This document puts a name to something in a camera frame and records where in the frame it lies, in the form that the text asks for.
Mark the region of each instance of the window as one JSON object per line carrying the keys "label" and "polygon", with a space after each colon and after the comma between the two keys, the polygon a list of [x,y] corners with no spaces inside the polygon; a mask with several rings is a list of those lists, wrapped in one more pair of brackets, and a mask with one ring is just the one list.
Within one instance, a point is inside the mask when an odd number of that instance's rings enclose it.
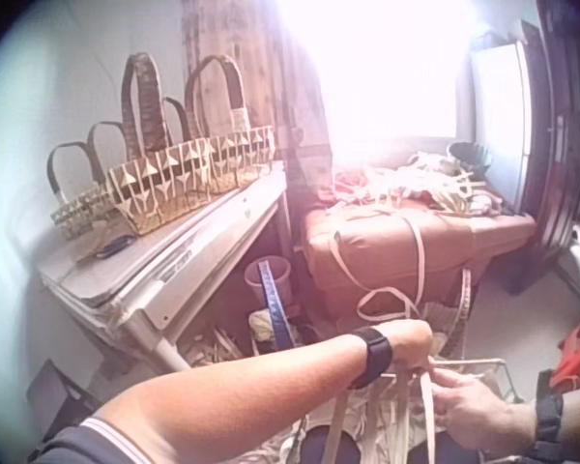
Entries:
{"label": "window", "polygon": [[467,0],[278,0],[320,77],[336,163],[408,137],[455,137]]}

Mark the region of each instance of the black wristwatch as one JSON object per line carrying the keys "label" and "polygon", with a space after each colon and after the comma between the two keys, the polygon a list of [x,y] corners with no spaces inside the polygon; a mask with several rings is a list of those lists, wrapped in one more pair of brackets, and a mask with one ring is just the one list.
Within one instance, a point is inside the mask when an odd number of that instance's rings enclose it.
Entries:
{"label": "black wristwatch", "polygon": [[563,396],[550,394],[536,404],[537,430],[536,441],[522,464],[558,464],[564,461],[563,445],[557,443],[563,415]]}
{"label": "black wristwatch", "polygon": [[389,341],[371,327],[362,327],[350,332],[350,334],[359,337],[367,345],[365,372],[350,385],[351,389],[362,389],[380,377],[380,374],[391,365],[393,349]]}

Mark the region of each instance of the woven basket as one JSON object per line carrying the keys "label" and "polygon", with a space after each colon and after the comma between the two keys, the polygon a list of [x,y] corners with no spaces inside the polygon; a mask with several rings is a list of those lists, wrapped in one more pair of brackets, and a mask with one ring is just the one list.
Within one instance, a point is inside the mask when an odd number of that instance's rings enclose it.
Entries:
{"label": "woven basket", "polygon": [[[101,121],[90,128],[86,143],[62,143],[55,147],[47,158],[47,179],[60,205],[50,216],[54,224],[61,228],[68,240],[75,239],[93,230],[93,222],[95,221],[112,221],[120,217],[120,213],[116,210],[112,201],[112,187],[105,179],[95,147],[95,132],[99,126],[115,127],[121,134],[123,133],[120,123]],[[92,188],[85,190],[72,200],[67,200],[61,190],[53,166],[56,153],[69,147],[77,147],[84,152],[90,163],[93,181],[95,182]]]}
{"label": "woven basket", "polygon": [[[139,100],[140,147],[131,103],[135,77]],[[183,138],[189,139],[184,109],[177,110]],[[186,213],[211,202],[209,154],[205,139],[172,144],[165,115],[157,68],[147,53],[130,56],[122,87],[123,124],[128,162],[109,170],[113,200],[138,235],[147,234]]]}
{"label": "woven basket", "polygon": [[214,61],[220,64],[225,76],[232,132],[205,137],[205,140],[211,148],[211,192],[226,193],[243,189],[270,172],[275,155],[275,137],[272,126],[251,127],[243,82],[236,63],[226,55],[210,55],[189,76],[185,88],[185,109],[191,138],[204,138],[195,114],[194,89],[202,71]]}

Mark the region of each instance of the hand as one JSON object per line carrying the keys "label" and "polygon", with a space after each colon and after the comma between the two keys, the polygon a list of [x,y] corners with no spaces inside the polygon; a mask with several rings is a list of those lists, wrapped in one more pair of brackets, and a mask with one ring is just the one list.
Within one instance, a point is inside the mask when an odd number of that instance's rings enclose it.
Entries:
{"label": "hand", "polygon": [[399,319],[375,326],[393,349],[393,361],[408,368],[428,367],[432,330],[425,321]]}
{"label": "hand", "polygon": [[535,439],[535,408],[508,404],[479,379],[445,369],[432,373],[436,422],[459,445],[496,456],[521,454]]}

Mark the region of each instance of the metal frame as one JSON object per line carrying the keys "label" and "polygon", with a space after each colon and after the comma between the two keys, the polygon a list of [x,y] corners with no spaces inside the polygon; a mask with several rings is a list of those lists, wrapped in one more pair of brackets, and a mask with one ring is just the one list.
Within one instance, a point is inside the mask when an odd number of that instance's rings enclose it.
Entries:
{"label": "metal frame", "polygon": [[259,214],[259,217],[253,222],[250,229],[229,252],[225,253],[204,282],[189,297],[182,308],[175,312],[175,315],[171,317],[162,330],[155,327],[146,314],[144,310],[146,298],[140,298],[136,306],[124,307],[126,302],[120,301],[120,295],[118,295],[114,303],[123,309],[121,312],[124,314],[124,318],[113,324],[105,325],[92,317],[87,317],[87,306],[65,292],[60,286],[46,282],[47,286],[85,330],[104,343],[117,347],[123,352],[132,353],[135,351],[138,357],[143,358],[159,373],[190,369],[189,364],[176,348],[178,338],[204,308],[206,302],[221,286],[271,219],[275,220],[281,254],[290,262],[293,261],[292,236],[285,188],[281,190],[279,197],[269,208],[255,213]]}

